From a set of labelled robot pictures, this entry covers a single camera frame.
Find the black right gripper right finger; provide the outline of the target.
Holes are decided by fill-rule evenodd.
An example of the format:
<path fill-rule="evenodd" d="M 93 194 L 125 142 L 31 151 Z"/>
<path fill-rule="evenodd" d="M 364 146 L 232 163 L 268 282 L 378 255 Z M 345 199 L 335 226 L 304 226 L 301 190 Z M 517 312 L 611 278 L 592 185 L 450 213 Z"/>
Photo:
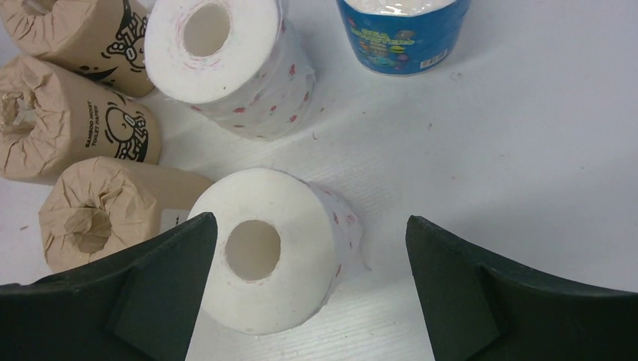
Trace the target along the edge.
<path fill-rule="evenodd" d="M 406 248 L 437 360 L 635 360 L 637 295 L 541 272 L 412 216 Z"/>

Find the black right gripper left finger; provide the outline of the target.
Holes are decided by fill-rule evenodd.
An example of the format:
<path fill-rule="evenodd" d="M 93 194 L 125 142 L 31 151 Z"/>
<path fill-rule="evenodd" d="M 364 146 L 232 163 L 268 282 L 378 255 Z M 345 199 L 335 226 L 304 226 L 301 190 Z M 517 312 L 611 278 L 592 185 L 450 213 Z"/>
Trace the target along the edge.
<path fill-rule="evenodd" d="M 183 360 L 217 240 L 204 213 L 33 284 L 1 288 L 3 360 Z"/>

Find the white red-dotted toilet roll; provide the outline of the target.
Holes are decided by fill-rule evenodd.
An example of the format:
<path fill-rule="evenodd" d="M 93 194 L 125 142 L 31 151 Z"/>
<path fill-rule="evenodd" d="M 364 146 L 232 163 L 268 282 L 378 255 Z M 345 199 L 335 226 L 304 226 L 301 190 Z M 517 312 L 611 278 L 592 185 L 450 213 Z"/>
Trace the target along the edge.
<path fill-rule="evenodd" d="M 215 250 L 201 307 L 228 329 L 268 335 L 325 306 L 360 260 L 363 224 L 337 193 L 271 168 L 228 175 L 195 202 L 213 214 Z"/>
<path fill-rule="evenodd" d="M 271 141 L 307 117 L 315 73 L 285 1 L 158 1 L 144 51 L 159 91 L 239 136 Z"/>

